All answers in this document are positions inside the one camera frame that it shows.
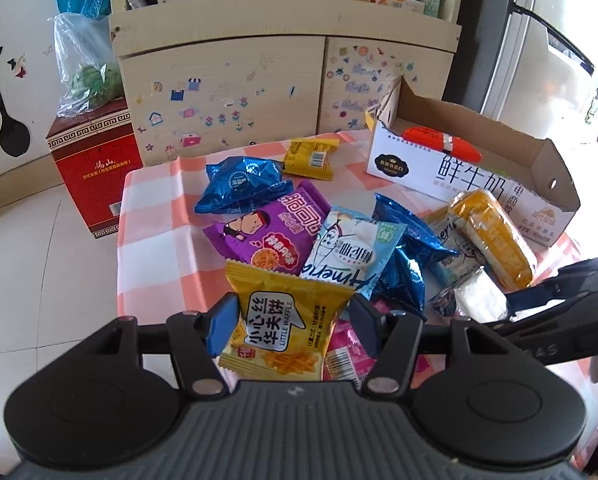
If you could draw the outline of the yellow little waffle packet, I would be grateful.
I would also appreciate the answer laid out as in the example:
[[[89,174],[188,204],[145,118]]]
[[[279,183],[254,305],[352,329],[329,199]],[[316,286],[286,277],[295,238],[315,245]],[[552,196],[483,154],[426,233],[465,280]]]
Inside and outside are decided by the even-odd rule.
[[[225,274],[240,315],[218,365],[241,378],[321,380],[332,331],[354,289],[234,260]]]

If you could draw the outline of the light blue ameria packet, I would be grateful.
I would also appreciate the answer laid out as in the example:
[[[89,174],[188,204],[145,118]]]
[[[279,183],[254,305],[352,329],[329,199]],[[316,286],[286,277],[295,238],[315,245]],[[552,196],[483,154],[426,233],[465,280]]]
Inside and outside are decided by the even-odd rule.
[[[455,217],[446,208],[433,211],[424,221],[451,255],[430,266],[432,274],[443,286],[454,284],[465,275],[485,265],[485,258],[474,243],[456,226]]]
[[[369,299],[404,233],[402,223],[332,206],[300,277],[349,286]]]

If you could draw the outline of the blue foil snack bag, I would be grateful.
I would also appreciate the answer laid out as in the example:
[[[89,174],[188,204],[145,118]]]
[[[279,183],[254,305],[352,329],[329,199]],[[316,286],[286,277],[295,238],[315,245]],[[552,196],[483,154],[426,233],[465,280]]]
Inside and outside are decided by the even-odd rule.
[[[230,156],[206,166],[209,183],[196,214],[248,214],[293,191],[277,160]]]

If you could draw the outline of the silver foil packet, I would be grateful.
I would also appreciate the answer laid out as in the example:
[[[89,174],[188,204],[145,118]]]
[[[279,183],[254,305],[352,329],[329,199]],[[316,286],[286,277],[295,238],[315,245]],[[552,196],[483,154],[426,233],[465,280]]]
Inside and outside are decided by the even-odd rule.
[[[445,287],[429,301],[444,318],[471,318],[479,323],[508,317],[507,298],[483,266]]]

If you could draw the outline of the pink snack packet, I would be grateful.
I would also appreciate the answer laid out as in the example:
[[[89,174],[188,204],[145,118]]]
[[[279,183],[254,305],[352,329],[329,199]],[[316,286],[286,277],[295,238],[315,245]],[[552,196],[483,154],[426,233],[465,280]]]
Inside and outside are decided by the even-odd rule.
[[[381,313],[390,311],[389,306],[382,300],[378,300],[374,305]],[[323,380],[347,380],[353,382],[358,390],[375,363],[376,360],[364,350],[351,322],[344,320],[342,314],[330,338],[324,361]],[[418,356],[413,378],[414,388],[437,372],[432,356]]]

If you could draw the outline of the dark blue foil bag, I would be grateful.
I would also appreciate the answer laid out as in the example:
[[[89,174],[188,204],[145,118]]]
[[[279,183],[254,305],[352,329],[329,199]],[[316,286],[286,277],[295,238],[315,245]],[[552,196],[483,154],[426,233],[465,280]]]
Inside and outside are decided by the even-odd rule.
[[[372,292],[373,300],[382,300],[392,309],[425,317],[426,286],[422,271],[430,263],[451,255],[428,224],[396,200],[376,193],[372,218],[396,223],[404,228],[398,244],[384,267]]]

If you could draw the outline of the pink white checkered tablecloth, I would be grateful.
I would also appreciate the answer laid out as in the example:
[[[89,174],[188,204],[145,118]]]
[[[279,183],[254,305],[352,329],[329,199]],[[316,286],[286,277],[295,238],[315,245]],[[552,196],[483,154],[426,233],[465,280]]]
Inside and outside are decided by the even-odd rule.
[[[367,130],[324,134],[339,139],[331,159],[334,180],[313,181],[331,205],[371,214],[375,193],[390,196],[425,217],[441,202],[422,193],[373,177],[365,169],[370,133]],[[206,188],[207,164],[229,156],[281,159],[289,141],[235,148],[196,158],[169,162],[130,172],[121,200],[118,241],[118,312],[134,315],[139,324],[159,324],[184,310],[204,311],[229,290],[225,259],[202,229],[222,220],[210,214],[197,216],[194,206]],[[536,278],[556,275],[562,266],[583,260],[576,243],[562,234],[545,248],[529,242],[536,258]],[[590,379],[590,359],[557,364],[550,369],[579,391],[587,409],[584,434],[573,463],[583,468],[598,445],[598,384]]]

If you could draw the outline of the purple noodle snack packet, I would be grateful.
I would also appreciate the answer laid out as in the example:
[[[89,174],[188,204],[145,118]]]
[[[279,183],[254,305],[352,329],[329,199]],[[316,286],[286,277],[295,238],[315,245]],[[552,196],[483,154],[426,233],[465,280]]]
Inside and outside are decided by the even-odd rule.
[[[316,186],[303,180],[278,200],[234,220],[213,223],[203,233],[226,259],[297,275],[329,211]]]

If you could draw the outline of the long yellow cake packet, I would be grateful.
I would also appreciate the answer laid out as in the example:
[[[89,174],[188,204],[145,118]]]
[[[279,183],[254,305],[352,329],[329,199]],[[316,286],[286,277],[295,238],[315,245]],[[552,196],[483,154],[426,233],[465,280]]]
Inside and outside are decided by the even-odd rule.
[[[538,264],[534,253],[492,193],[461,192],[448,203],[448,213],[484,255],[506,292],[532,284]]]

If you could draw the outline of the white cardboard milk box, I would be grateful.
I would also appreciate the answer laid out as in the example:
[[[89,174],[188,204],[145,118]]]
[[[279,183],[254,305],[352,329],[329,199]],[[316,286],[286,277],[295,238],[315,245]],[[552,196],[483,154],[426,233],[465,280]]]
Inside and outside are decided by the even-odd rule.
[[[553,246],[581,207],[570,171],[553,141],[510,128],[458,104],[416,96],[403,77],[366,112],[372,132],[366,172],[443,203],[478,188],[498,200],[520,233]],[[405,141],[411,126],[468,141],[481,162],[462,162]]]

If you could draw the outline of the small yellow snack packet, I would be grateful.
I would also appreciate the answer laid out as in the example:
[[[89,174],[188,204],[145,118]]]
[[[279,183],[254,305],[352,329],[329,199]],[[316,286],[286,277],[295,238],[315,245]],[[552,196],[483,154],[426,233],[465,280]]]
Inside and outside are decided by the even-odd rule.
[[[284,161],[284,173],[292,176],[331,181],[331,156],[338,150],[338,139],[294,139],[290,141]]]

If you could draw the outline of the orange snack packet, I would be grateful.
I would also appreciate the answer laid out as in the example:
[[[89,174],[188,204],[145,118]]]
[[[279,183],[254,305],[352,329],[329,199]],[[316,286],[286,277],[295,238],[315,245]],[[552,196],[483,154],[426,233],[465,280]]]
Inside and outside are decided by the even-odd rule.
[[[403,131],[402,138],[424,148],[450,155],[462,162],[477,164],[482,159],[482,154],[468,141],[433,128],[411,126]]]

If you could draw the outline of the red gift box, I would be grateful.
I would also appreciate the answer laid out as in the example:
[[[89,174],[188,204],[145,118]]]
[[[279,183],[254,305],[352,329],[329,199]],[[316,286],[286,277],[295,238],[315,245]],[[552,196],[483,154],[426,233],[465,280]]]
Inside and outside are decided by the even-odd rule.
[[[142,168],[123,98],[74,117],[57,117],[46,136],[52,159],[93,237],[119,229],[125,176]]]

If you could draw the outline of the beige wooden cabinet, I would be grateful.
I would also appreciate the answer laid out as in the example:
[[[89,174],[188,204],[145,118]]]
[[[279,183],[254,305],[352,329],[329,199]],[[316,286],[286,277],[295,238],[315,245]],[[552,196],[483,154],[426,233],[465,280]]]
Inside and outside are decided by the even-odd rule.
[[[142,161],[358,129],[399,76],[440,98],[458,3],[432,18],[357,0],[111,0]]]

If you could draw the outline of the clear plastic bag with greens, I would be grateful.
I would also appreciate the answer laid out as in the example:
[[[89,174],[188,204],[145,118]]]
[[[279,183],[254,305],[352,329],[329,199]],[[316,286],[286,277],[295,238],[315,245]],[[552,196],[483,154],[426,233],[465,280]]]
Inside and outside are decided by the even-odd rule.
[[[57,116],[75,117],[120,98],[121,71],[112,52],[108,18],[60,13],[52,24],[56,62],[64,87]]]

